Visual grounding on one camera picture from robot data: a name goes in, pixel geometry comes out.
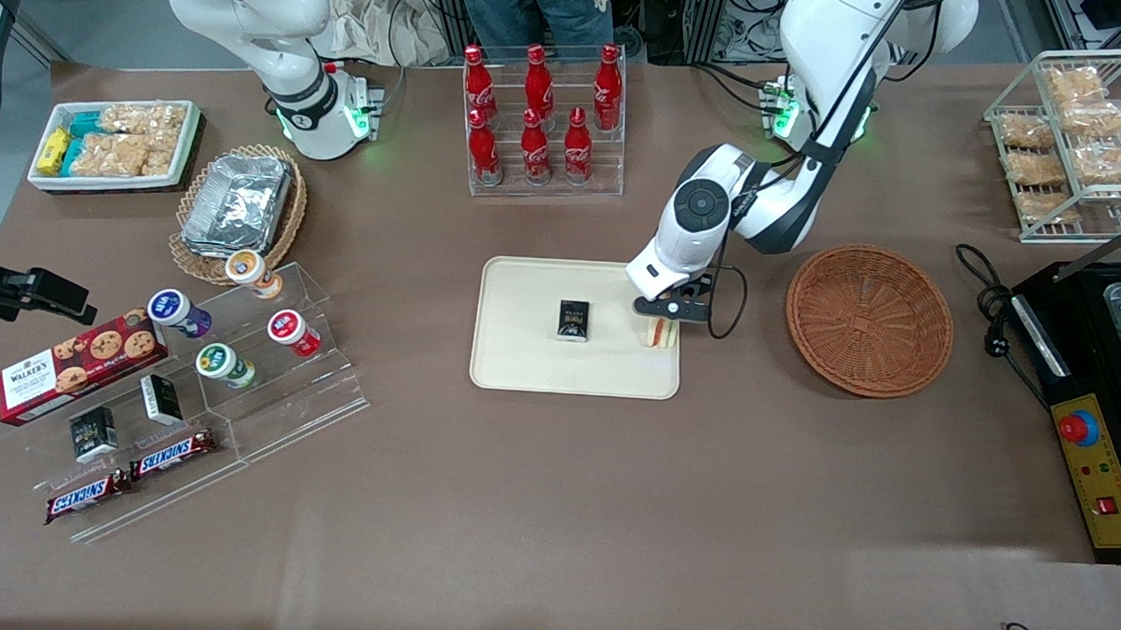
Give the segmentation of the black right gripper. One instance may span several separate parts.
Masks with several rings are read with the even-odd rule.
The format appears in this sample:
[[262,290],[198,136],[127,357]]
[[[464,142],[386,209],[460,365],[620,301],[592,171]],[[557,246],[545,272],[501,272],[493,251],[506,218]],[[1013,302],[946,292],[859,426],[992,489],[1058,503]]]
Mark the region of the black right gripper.
[[34,309],[83,325],[93,325],[98,315],[89,304],[87,287],[38,267],[19,272],[0,266],[0,319],[12,322],[22,311]]

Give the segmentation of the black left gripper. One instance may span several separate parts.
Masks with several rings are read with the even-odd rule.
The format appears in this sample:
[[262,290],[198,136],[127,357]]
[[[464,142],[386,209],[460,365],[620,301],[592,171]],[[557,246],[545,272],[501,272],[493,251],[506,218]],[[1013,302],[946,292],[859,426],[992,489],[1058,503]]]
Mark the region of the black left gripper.
[[716,287],[715,277],[702,274],[694,281],[674,286],[663,291],[654,299],[639,296],[634,299],[633,311],[638,315],[667,319],[668,322],[706,323],[713,315],[710,311],[708,296]]

